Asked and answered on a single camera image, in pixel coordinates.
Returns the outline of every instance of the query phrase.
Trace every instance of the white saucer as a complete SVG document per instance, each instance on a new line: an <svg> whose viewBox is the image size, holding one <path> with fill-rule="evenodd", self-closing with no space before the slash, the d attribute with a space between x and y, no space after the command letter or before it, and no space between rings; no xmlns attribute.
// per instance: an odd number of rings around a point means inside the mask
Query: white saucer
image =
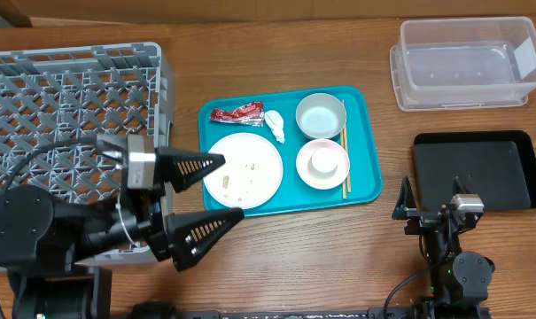
<svg viewBox="0 0 536 319"><path fill-rule="evenodd" d="M250 209L272 198L284 177L284 163L276 147L262 136L236 133L209 150L224 155L226 164L206 176L211 196L227 207Z"/></svg>
<svg viewBox="0 0 536 319"><path fill-rule="evenodd" d="M337 167L331 175L321 175L311 169L311 157L316 150L325 148L333 150L336 153ZM348 154L339 144L328 139L316 139L311 141L299 150L296 161L297 172L299 177L307 185L317 190L329 190L339 186L348 176L350 170L350 159Z"/></svg>

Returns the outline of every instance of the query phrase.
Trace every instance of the black rectangular tray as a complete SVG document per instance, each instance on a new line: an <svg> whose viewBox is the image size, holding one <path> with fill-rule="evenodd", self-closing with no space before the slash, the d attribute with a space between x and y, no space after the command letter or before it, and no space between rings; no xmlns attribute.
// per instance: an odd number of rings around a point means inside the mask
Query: black rectangular tray
<svg viewBox="0 0 536 319"><path fill-rule="evenodd" d="M450 201L456 176L485 210L536 208L536 158L524 131L424 133L413 157L423 210Z"/></svg>

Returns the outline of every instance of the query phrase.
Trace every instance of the red packet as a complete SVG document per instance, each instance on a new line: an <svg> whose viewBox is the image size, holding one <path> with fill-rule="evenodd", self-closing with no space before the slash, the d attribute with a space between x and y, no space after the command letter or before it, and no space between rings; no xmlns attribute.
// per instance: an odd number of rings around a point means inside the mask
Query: red packet
<svg viewBox="0 0 536 319"><path fill-rule="evenodd" d="M232 111L213 109L210 119L222 123L261 127L264 125L264 104L263 102L251 102Z"/></svg>

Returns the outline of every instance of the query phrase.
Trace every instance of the dish rack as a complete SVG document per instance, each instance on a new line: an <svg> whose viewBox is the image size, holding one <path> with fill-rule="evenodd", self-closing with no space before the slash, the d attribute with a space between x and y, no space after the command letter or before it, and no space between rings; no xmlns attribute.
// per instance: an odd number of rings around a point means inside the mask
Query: dish rack
<svg viewBox="0 0 536 319"><path fill-rule="evenodd" d="M0 52L0 190L37 147L112 133L168 144L174 73L156 43ZM34 159L14 181L70 203L111 197L120 170L91 146L62 147ZM113 250L88 264L155 261L149 247Z"/></svg>

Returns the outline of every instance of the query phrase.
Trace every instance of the teal tray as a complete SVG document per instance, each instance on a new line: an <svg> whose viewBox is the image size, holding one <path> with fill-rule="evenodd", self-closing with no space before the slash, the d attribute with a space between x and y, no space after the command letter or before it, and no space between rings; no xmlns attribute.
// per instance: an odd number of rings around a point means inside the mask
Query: teal tray
<svg viewBox="0 0 536 319"><path fill-rule="evenodd" d="M339 100L345 100L352 184L352 192L347 194L346 199L342 198L342 186L325 191L313 189L301 180L295 168L295 159L299 149L309 141L297 126L295 109L303 97L319 92L331 94ZM284 118L285 144L276 141L267 125L257 128L209 120L211 111L215 108L232 110L240 105L259 101L264 103L264 111L276 110ZM377 160L366 101L361 92L354 87L338 86L234 97L214 100L203 106L198 115L198 135L202 152L208 152L221 138L239 132L249 132L266 137L279 151L284 162L284 179L276 195L267 203L246 210L247 217L368 203L376 199L382 192L382 174ZM336 136L334 140L340 143L339 136ZM204 184L203 198L205 208L208 210L224 207L206 191Z"/></svg>

